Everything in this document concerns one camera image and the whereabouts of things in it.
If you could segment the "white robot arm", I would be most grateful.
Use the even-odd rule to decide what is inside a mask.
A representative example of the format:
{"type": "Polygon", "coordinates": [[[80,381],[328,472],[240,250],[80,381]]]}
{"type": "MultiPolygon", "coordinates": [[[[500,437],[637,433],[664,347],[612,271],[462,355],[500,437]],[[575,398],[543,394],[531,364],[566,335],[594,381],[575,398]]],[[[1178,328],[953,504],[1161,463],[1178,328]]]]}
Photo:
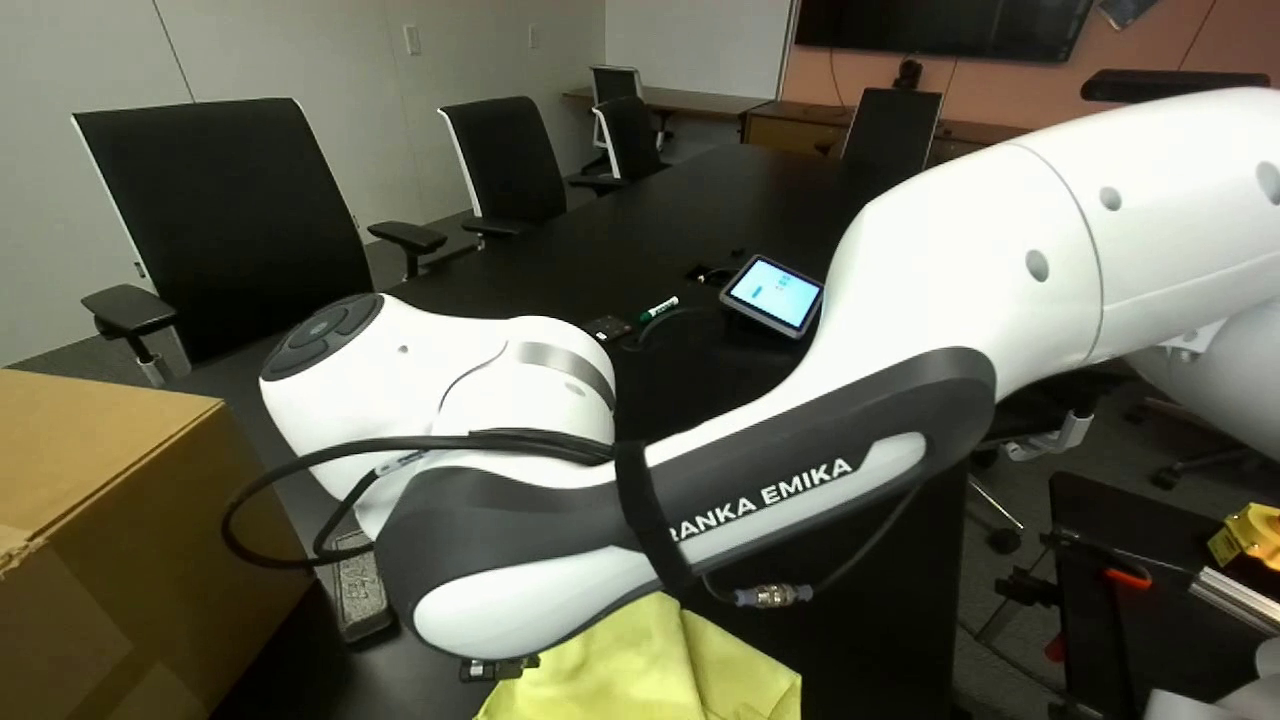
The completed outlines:
{"type": "Polygon", "coordinates": [[[295,323],[261,398],[426,643],[523,659],[959,463],[1037,381],[1190,333],[1239,347],[1280,287],[1275,131],[1275,87],[1214,87],[895,185],[837,245],[799,364],[648,447],[589,328],[390,292],[295,323]]]}

